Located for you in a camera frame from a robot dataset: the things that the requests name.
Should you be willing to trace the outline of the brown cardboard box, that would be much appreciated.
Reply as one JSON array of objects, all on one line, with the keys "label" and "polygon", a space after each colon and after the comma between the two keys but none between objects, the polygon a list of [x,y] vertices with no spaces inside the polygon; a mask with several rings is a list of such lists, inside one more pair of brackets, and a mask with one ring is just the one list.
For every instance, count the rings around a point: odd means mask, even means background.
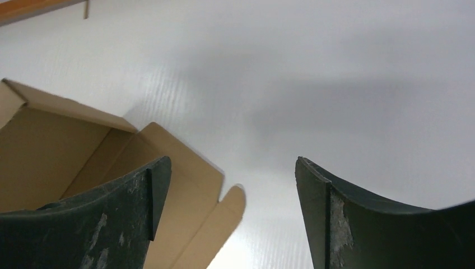
[{"label": "brown cardboard box", "polygon": [[241,222],[246,198],[155,122],[125,119],[8,79],[1,81],[1,214],[36,210],[171,160],[156,236],[142,268],[206,268]]}]

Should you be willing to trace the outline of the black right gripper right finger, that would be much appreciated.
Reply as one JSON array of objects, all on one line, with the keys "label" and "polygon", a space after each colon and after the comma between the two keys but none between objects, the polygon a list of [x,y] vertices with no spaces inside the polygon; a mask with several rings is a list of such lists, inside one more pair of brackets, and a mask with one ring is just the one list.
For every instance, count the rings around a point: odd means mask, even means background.
[{"label": "black right gripper right finger", "polygon": [[314,268],[473,268],[474,202],[432,210],[341,179],[305,157],[296,188]]}]

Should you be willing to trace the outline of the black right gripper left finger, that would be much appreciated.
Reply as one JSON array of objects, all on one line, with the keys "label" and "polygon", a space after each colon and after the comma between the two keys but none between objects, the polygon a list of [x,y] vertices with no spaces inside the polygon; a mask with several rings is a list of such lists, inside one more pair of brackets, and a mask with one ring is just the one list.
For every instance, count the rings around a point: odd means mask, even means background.
[{"label": "black right gripper left finger", "polygon": [[160,157],[36,210],[1,214],[2,268],[142,268],[171,179]]}]

